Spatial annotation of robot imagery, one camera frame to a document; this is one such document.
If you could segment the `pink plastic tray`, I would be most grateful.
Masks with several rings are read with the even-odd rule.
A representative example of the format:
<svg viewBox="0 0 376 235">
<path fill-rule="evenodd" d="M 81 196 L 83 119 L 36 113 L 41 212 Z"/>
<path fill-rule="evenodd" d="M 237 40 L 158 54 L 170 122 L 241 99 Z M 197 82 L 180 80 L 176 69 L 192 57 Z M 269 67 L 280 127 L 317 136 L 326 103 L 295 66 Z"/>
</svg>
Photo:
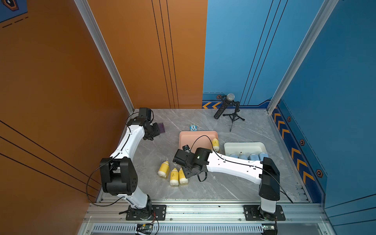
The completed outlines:
<svg viewBox="0 0 376 235">
<path fill-rule="evenodd" d="M 179 149 L 183 149 L 188 145 L 191 152 L 195 152 L 198 147 L 212 149 L 211 141 L 213 139 L 219 139 L 216 131 L 182 131 L 179 134 Z"/>
</svg>

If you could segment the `blue sharpener with red cap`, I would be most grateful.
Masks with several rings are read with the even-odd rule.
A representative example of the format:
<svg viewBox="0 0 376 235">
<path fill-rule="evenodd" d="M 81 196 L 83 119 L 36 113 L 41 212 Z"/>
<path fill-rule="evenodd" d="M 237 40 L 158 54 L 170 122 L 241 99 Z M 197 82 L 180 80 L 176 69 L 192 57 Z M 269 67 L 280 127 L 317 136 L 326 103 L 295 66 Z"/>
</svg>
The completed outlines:
<svg viewBox="0 0 376 235">
<path fill-rule="evenodd" d="M 239 159 L 242 159 L 242 160 L 248 160 L 248 156 L 245 155 L 243 152 L 240 152 L 239 155 L 238 155 L 238 158 Z"/>
</svg>

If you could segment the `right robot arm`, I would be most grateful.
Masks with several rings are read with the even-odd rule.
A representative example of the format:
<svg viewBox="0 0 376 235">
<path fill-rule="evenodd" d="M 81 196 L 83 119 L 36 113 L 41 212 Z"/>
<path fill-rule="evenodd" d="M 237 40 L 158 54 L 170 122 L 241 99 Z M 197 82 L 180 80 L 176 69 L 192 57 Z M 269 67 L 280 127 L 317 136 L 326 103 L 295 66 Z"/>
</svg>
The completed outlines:
<svg viewBox="0 0 376 235">
<path fill-rule="evenodd" d="M 262 220 L 278 221 L 277 202 L 280 200 L 280 172 L 272 159 L 262 161 L 235 159 L 214 150 L 199 147 L 195 152 L 177 150 L 173 162 L 182 167 L 187 178 L 201 173 L 219 172 L 251 181 L 258 185 L 260 206 L 255 216 Z"/>
</svg>

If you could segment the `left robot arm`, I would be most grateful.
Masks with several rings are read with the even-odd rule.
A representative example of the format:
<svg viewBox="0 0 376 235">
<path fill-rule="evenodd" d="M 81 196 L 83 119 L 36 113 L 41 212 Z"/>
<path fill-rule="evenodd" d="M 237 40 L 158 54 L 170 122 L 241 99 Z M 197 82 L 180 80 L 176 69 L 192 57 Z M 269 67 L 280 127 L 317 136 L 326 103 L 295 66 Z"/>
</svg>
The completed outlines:
<svg viewBox="0 0 376 235">
<path fill-rule="evenodd" d="M 99 164 L 103 191 L 126 200 L 130 204 L 126 212 L 141 220 L 152 217 L 152 203 L 150 196 L 138 187 L 133 158 L 141 140 L 152 141 L 160 134 L 158 124 L 152 121 L 153 111 L 140 108 L 137 115 L 126 123 L 125 134 L 115 151 Z"/>
</svg>

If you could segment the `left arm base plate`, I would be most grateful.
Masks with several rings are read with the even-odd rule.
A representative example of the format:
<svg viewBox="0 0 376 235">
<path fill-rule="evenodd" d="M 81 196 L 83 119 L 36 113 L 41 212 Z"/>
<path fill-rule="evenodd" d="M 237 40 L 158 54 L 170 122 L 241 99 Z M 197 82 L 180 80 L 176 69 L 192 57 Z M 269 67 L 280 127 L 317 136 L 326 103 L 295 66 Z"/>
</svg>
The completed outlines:
<svg viewBox="0 0 376 235">
<path fill-rule="evenodd" d="M 164 221 L 166 216 L 166 205 L 156 204 L 147 206 L 144 209 L 133 209 L 129 206 L 126 213 L 126 220 L 142 221 L 142 220 L 154 220 Z"/>
</svg>

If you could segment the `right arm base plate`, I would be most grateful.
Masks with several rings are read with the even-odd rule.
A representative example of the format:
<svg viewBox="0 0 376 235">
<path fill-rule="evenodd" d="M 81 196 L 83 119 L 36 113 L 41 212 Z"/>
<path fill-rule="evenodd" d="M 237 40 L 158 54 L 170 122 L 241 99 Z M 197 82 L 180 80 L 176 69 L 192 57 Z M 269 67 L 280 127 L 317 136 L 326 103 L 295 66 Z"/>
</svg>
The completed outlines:
<svg viewBox="0 0 376 235">
<path fill-rule="evenodd" d="M 247 221 L 286 221 L 285 213 L 280 205 L 276 206 L 274 213 L 263 211 L 260 205 L 244 205 L 243 210 Z"/>
</svg>

